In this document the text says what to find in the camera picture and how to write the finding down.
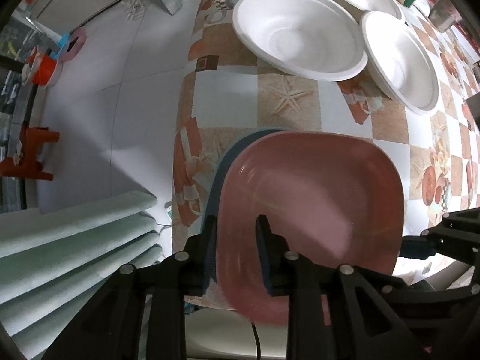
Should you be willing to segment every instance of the checkered pattern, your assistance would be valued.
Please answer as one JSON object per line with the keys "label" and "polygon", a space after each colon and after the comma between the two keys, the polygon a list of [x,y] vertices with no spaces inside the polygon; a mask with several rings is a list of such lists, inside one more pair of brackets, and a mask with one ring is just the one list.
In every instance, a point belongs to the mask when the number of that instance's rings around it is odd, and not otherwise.
{"label": "checkered pattern", "polygon": [[[237,38],[229,9],[235,1],[202,0],[195,19],[178,108],[174,251],[198,231],[203,200],[224,152],[240,137],[270,126],[363,137],[382,148],[402,180],[404,234],[417,235],[444,212],[480,203],[480,136],[464,101],[479,88],[451,31],[441,34],[416,8],[403,8],[440,80],[439,111],[425,117],[388,99],[366,70],[339,83],[276,70]],[[399,259],[395,274],[417,280],[448,263],[441,256]],[[225,304],[217,287],[208,302],[196,302]]]}

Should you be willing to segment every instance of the black cable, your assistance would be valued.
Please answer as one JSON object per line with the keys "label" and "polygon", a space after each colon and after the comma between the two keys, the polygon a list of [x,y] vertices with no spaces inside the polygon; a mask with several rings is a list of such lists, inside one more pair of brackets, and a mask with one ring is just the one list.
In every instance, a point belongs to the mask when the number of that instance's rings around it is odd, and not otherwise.
{"label": "black cable", "polygon": [[258,338],[255,323],[251,323],[251,328],[253,329],[253,335],[255,336],[255,343],[257,344],[257,360],[262,360],[262,349],[260,348],[260,339]]}

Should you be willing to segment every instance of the pink square plate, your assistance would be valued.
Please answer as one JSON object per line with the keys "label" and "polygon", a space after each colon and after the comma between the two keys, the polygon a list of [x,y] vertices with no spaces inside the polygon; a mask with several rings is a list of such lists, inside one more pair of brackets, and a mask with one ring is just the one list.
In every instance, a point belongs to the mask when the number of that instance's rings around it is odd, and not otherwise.
{"label": "pink square plate", "polygon": [[391,274],[400,250],[400,176],[373,143],[346,135],[283,131],[248,146],[230,167],[218,216],[217,278],[252,321],[284,324],[288,299],[263,286],[255,220],[316,264],[349,263]]}

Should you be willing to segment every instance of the blue object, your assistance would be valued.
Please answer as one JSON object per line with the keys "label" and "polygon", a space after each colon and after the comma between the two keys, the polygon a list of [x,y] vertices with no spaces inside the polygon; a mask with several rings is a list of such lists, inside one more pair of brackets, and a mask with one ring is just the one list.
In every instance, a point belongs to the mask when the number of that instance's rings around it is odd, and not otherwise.
{"label": "blue object", "polygon": [[60,51],[62,51],[64,45],[67,44],[68,42],[68,38],[70,37],[70,34],[68,32],[64,33],[62,38],[59,40],[59,42],[57,43],[58,46],[60,47],[60,50],[59,52],[52,52],[50,54],[50,57],[52,57],[53,59],[58,59],[59,55],[60,55]]}
{"label": "blue object", "polygon": [[[229,171],[233,161],[239,156],[244,149],[246,149],[249,145],[254,143],[256,140],[265,137],[266,135],[273,134],[274,132],[285,131],[283,128],[269,128],[265,130],[255,131],[246,137],[240,139],[237,143],[235,143],[223,156],[220,164],[218,165],[218,169],[215,173],[215,177],[213,180],[212,188],[210,189],[210,193],[208,195],[207,207],[205,209],[205,213],[203,214],[202,218],[202,226],[201,229],[205,227],[205,219],[209,215],[218,216],[218,210],[220,207],[220,194],[222,193],[223,182],[225,177],[227,176],[227,172]],[[212,234],[212,238],[210,240],[210,244],[208,245],[207,256],[205,258],[205,277],[206,278],[213,278],[213,280],[217,281],[217,270],[215,269],[215,257],[216,257],[216,250],[217,250],[217,233]]]}

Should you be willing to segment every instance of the tile floor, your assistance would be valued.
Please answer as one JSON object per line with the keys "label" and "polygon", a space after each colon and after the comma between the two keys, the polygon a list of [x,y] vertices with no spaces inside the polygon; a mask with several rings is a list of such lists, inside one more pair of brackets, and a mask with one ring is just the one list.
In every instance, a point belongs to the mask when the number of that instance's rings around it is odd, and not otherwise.
{"label": "tile floor", "polygon": [[[37,182],[42,213],[140,189],[153,193],[149,210],[168,224],[173,140],[183,67],[200,0],[184,0],[170,16],[151,4],[138,21],[118,4],[86,26],[87,42],[49,89],[42,126],[61,133],[47,147]],[[171,232],[161,233],[171,254]]]}

